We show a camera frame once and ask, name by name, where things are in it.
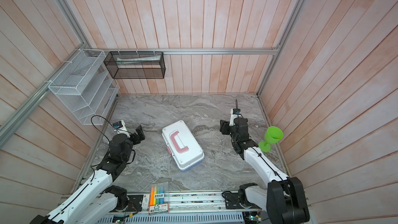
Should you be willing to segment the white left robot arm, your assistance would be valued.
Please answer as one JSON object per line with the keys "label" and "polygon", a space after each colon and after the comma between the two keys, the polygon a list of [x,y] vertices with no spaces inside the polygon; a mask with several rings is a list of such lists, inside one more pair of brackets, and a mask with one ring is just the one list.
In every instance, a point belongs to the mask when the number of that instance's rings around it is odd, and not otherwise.
{"label": "white left robot arm", "polygon": [[121,130],[109,141],[109,151],[89,179],[64,203],[46,216],[38,215],[32,224],[94,224],[111,211],[125,212],[130,205],[127,190],[113,185],[127,165],[133,162],[133,146],[145,139],[139,125],[134,133]]}

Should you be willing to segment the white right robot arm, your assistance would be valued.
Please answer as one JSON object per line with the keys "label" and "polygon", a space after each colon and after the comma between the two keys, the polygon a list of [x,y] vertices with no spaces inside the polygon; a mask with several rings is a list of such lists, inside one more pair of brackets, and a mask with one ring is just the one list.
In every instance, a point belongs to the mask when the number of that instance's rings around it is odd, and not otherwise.
{"label": "white right robot arm", "polygon": [[232,146],[267,184],[263,189],[255,183],[241,185],[241,205],[256,205],[265,209],[273,224],[302,224],[310,220],[302,182],[289,177],[264,154],[271,145],[263,140],[254,142],[248,133],[248,119],[232,115],[230,121],[220,121],[220,132],[231,137]]}

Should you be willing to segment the white toolbox lid pink handle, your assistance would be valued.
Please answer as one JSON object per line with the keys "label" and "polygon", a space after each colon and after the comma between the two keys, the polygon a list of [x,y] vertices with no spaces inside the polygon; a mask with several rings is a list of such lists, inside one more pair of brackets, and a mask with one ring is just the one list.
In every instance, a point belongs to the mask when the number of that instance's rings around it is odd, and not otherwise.
{"label": "white toolbox lid pink handle", "polygon": [[184,121],[179,120],[164,127],[162,136],[176,164],[190,164],[204,159],[205,155],[202,147]]}

